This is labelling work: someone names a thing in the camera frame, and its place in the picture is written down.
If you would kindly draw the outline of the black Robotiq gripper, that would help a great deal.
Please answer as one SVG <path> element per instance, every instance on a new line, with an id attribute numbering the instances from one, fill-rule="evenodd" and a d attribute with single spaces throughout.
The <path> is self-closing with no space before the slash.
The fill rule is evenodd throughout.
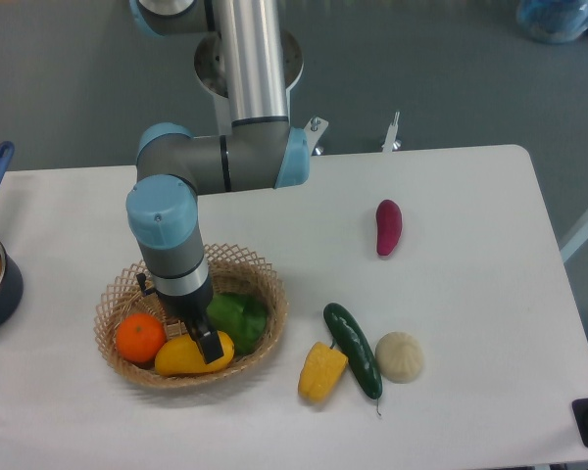
<path id="1" fill-rule="evenodd" d="M 214 296 L 211 279 L 192 293 L 168 295 L 158 290 L 158 296 L 167 314 L 188 325 L 189 335 L 206 364 L 223 357 L 220 336 L 208 316 L 208 306 Z"/>

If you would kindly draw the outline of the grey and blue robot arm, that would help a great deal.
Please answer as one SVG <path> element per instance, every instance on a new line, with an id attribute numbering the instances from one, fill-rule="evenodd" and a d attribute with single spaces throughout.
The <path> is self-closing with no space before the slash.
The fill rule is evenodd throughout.
<path id="1" fill-rule="evenodd" d="M 306 134 L 289 119 L 278 11 L 272 1 L 134 1 L 130 9 L 155 35 L 205 31 L 220 43 L 230 131 L 195 137 L 175 124 L 150 127 L 125 202 L 165 311 L 212 363 L 223 349 L 207 315 L 213 288 L 198 198 L 300 185 L 310 172 Z"/>

